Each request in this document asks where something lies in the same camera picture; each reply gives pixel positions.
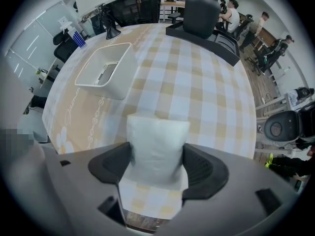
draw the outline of floral pattern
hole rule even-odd
[[[57,134],[56,145],[58,147],[58,154],[74,152],[72,143],[67,141],[67,128],[65,126],[62,127],[60,134]]]

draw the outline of man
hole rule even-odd
[[[300,87],[288,92],[292,106],[296,106],[314,94],[314,88]]]
[[[263,12],[258,21],[254,21],[248,31],[242,45],[240,46],[240,51],[244,53],[244,48],[247,47],[252,41],[259,35],[264,23],[269,19],[267,12]]]
[[[300,158],[289,158],[286,156],[273,158],[271,154],[269,162],[265,166],[288,181],[290,177],[293,177],[304,182],[307,180],[307,177],[302,176],[312,174],[315,169],[315,146],[311,146],[307,156],[311,158],[304,161]]]
[[[274,41],[274,43],[272,43],[271,47],[269,48],[271,51],[264,54],[264,56],[267,58],[267,63],[264,67],[260,68],[260,71],[263,75],[265,75],[265,71],[271,67],[280,56],[284,55],[285,51],[289,47],[289,44],[292,42],[294,43],[292,37],[287,35],[285,39],[277,39]]]
[[[240,23],[240,15],[237,12],[238,2],[236,0],[229,0],[227,3],[228,10],[225,14],[219,14],[219,18],[228,20],[231,24],[228,25],[227,32],[233,33]],[[217,22],[216,28],[224,31],[225,22]]]

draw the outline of black armrest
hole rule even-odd
[[[179,12],[174,12],[170,15],[168,15],[168,18],[172,19],[172,24],[176,23],[176,19],[180,16],[181,14]]]
[[[182,195],[183,204],[189,199],[209,199],[228,181],[228,168],[220,159],[190,144],[183,147],[183,166],[188,175],[188,189]]]
[[[92,158],[88,168],[91,174],[102,183],[118,185],[131,158],[130,143],[123,143],[110,151]]]

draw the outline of chair backrest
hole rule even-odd
[[[72,38],[69,38],[65,42],[62,42],[54,51],[54,55],[56,58],[60,59],[63,63],[65,63],[68,58],[73,54],[75,49],[77,49],[78,45],[74,42]]]
[[[301,132],[298,113],[292,110],[270,116],[264,126],[265,136],[275,142],[290,142],[299,138]]]
[[[252,19],[252,15],[251,14],[246,14],[246,19]]]
[[[65,31],[59,32],[56,36],[53,38],[54,45],[59,45],[62,42],[65,42],[68,38],[70,38],[68,34],[68,29],[65,29]]]
[[[246,18],[244,20],[244,22],[238,26],[236,28],[236,30],[233,32],[233,37],[239,41],[240,40],[240,36],[241,36],[241,33],[245,30],[245,28],[247,27],[248,24],[250,24],[252,22],[252,19],[249,19],[249,18]]]
[[[307,142],[315,141],[315,101],[304,106],[299,111],[301,122],[301,139]]]
[[[158,0],[116,0],[108,4],[121,26],[158,23]]]

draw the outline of white t-shirt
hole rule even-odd
[[[250,27],[250,31],[254,34],[256,34],[256,32],[257,32],[257,35],[258,35],[260,33],[262,27],[264,26],[264,23],[265,23],[265,20],[263,20],[263,18],[260,18],[259,21],[255,20]]]
[[[228,25],[227,31],[229,33],[232,33],[236,30],[236,28],[238,27],[239,23],[240,23],[240,15],[238,14],[237,10],[234,8],[229,8],[232,12],[232,15],[229,17],[229,21],[231,22],[231,24]]]

